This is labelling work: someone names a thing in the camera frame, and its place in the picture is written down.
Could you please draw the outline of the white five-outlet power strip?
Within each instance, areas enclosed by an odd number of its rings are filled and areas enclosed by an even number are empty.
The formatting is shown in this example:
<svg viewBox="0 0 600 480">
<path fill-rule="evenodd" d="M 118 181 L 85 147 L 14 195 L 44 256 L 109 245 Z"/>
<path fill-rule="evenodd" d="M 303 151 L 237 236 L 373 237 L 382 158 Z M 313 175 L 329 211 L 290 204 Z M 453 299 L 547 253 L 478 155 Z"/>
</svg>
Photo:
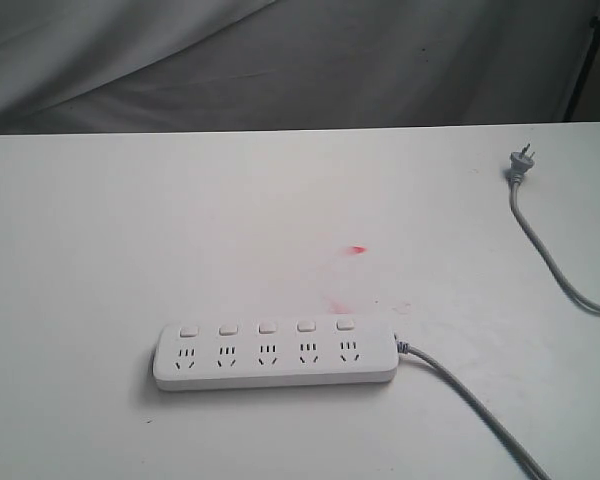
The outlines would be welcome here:
<svg viewBox="0 0 600 480">
<path fill-rule="evenodd" d="M 163 391 L 206 391 L 383 383 L 398 363 L 386 317 L 246 316 L 166 326 L 152 373 Z"/>
</svg>

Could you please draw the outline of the black tripod stand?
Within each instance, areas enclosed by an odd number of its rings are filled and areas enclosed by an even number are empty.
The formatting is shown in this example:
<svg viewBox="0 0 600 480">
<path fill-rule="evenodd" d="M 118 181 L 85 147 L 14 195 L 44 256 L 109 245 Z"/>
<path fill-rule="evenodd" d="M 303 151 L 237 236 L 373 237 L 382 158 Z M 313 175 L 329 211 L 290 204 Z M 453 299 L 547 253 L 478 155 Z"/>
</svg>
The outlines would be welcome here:
<svg viewBox="0 0 600 480">
<path fill-rule="evenodd" d="M 600 47 L 600 7 L 597 9 L 596 13 L 590 17 L 588 28 L 589 37 L 587 48 L 562 115 L 562 121 L 566 123 L 573 120 Z"/>
</svg>

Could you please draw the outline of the grey backdrop cloth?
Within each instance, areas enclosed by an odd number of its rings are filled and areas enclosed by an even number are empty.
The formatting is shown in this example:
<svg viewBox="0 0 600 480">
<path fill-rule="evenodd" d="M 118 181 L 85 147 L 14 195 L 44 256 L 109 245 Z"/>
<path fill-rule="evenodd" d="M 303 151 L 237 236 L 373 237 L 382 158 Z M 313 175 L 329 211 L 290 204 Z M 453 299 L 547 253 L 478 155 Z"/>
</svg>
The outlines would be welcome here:
<svg viewBox="0 0 600 480">
<path fill-rule="evenodd" d="M 0 134 L 561 120 L 600 1 L 0 1 Z"/>
</svg>

